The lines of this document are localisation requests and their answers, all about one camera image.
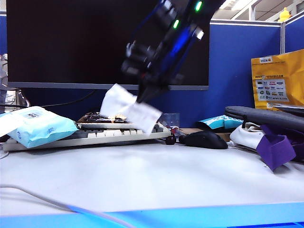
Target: white keyboard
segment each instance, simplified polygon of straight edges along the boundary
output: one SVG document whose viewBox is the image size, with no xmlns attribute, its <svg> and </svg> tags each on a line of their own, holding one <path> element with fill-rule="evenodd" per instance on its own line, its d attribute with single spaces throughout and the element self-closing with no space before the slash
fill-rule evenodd
<svg viewBox="0 0 304 228">
<path fill-rule="evenodd" d="M 154 126 L 153 132 L 151 134 L 145 134 L 142 130 L 136 129 L 108 129 L 108 130 L 78 130 L 71 136 L 55 141 L 41 146 L 26 148 L 21 143 L 14 139 L 8 139 L 3 144 L 4 151 L 24 151 L 24 150 L 35 150 L 35 149 L 46 149 L 46 148 L 56 148 L 56 147 L 67 147 L 67 146 L 80 146 L 80 145 L 92 145 L 92 144 L 103 144 L 103 143 L 121 143 L 121 142 L 131 142 L 138 140 L 148 140 L 148 139 L 160 139 L 171 135 L 171 132 L 157 123 Z"/>
</svg>

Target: purple fabric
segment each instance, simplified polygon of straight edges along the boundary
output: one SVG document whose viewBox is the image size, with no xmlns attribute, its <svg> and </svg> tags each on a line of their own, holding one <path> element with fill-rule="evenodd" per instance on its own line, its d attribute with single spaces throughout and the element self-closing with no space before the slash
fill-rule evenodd
<svg viewBox="0 0 304 228">
<path fill-rule="evenodd" d="M 265 135 L 256 148 L 271 170 L 296 158 L 304 159 L 304 133 L 276 125 L 261 126 Z"/>
</svg>

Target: green led light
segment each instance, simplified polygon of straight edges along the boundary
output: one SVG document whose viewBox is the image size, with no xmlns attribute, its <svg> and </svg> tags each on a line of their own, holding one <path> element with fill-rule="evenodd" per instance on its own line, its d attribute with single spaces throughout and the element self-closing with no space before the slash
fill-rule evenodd
<svg viewBox="0 0 304 228">
<path fill-rule="evenodd" d="M 173 24 L 173 28 L 177 29 L 178 25 L 179 25 L 180 20 L 176 20 Z"/>
<path fill-rule="evenodd" d="M 203 5 L 203 2 L 199 1 L 195 6 L 195 11 L 197 11 L 197 12 L 200 11 L 202 5 Z"/>
</svg>

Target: white tissue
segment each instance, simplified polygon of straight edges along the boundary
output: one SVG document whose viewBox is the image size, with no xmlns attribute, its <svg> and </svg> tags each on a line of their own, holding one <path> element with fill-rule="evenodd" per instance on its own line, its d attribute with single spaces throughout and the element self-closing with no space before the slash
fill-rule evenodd
<svg viewBox="0 0 304 228">
<path fill-rule="evenodd" d="M 112 86 L 105 94 L 100 108 L 100 115 L 114 116 L 123 114 L 145 133 L 151 133 L 162 112 L 146 104 L 137 103 L 137 96 L 130 94 L 118 84 Z"/>
</svg>

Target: gray bag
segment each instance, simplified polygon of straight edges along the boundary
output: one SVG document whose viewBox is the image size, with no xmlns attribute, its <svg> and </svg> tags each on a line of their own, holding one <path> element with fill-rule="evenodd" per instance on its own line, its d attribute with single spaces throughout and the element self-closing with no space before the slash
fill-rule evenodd
<svg viewBox="0 0 304 228">
<path fill-rule="evenodd" d="M 253 122 L 258 125 L 274 124 L 283 128 L 289 128 L 304 132 L 304 117 L 280 111 L 269 111 L 242 106 L 228 106 L 225 108 L 225 115 Z"/>
</svg>

